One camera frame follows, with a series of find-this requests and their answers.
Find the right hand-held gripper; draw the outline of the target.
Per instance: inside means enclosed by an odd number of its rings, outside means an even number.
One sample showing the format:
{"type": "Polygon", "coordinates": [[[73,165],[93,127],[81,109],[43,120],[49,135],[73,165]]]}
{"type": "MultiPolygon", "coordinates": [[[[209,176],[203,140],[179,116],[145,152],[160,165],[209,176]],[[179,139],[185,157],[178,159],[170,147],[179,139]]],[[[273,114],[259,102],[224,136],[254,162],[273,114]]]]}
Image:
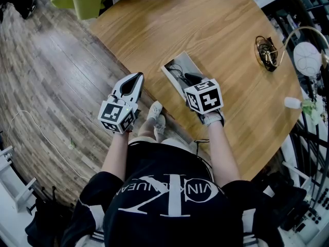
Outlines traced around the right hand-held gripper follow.
{"type": "Polygon", "coordinates": [[[199,114],[206,114],[223,107],[219,84],[215,79],[201,73],[185,73],[179,78],[182,98],[187,99],[189,108],[199,114]]]}

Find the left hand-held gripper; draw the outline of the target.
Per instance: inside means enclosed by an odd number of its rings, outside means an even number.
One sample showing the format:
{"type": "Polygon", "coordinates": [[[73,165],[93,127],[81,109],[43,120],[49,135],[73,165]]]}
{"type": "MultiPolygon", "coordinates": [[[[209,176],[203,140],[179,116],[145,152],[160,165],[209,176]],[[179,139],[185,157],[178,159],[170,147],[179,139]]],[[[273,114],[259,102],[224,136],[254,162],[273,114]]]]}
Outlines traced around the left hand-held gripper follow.
{"type": "Polygon", "coordinates": [[[102,102],[98,114],[98,120],[105,130],[124,134],[133,129],[139,113],[137,101],[142,88],[143,73],[132,73],[115,84],[112,94],[102,102]]]}

